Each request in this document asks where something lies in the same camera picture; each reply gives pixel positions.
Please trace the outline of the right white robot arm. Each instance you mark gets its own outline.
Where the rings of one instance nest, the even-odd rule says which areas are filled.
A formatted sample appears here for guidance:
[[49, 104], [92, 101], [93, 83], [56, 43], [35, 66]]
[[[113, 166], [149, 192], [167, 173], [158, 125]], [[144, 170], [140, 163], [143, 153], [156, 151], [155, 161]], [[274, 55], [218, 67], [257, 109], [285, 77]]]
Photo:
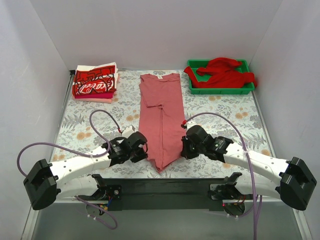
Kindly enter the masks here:
[[253, 171], [248, 179], [243, 174], [232, 174], [224, 186], [215, 189], [218, 196], [237, 199], [241, 195], [262, 195], [280, 199], [293, 209], [306, 210], [317, 180], [301, 158], [285, 160], [245, 151], [229, 138], [212, 137], [197, 124], [185, 123], [182, 128], [186, 129], [182, 157], [193, 159], [204, 155], [213, 161]]

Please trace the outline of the pink t shirt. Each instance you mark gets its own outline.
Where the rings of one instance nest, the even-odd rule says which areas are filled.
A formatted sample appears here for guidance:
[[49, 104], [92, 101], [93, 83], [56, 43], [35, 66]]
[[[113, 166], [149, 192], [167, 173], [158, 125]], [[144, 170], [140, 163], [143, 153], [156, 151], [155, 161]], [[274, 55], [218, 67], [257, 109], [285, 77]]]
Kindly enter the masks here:
[[150, 73], [140, 76], [140, 117], [138, 130], [146, 137], [149, 161], [161, 172], [180, 158], [181, 123], [185, 120], [181, 77], [170, 73], [158, 77]]

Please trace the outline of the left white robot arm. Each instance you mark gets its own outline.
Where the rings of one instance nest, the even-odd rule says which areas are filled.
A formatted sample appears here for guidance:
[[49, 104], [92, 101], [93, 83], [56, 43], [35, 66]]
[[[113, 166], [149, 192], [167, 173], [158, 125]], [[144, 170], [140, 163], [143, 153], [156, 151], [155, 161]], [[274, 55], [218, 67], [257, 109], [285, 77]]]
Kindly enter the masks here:
[[63, 161], [39, 160], [23, 181], [33, 210], [42, 210], [56, 200], [80, 197], [85, 201], [119, 199], [121, 186], [94, 172], [130, 160], [133, 163], [148, 155], [146, 137], [136, 131], [116, 137], [83, 156]]

